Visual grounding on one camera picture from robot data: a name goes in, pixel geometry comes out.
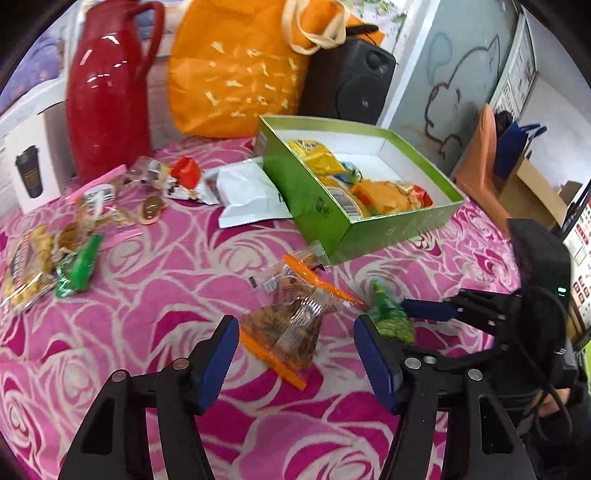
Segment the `person's right hand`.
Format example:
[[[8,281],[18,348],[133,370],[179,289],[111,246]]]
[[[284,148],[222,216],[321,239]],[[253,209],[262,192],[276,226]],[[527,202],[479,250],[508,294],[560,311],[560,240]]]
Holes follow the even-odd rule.
[[[571,389],[558,389],[556,391],[558,398],[563,404],[566,404],[569,400]],[[545,394],[543,391],[539,391],[534,397],[530,404],[531,408],[537,409],[540,417],[546,417],[559,411],[560,407],[554,397],[550,394]]]

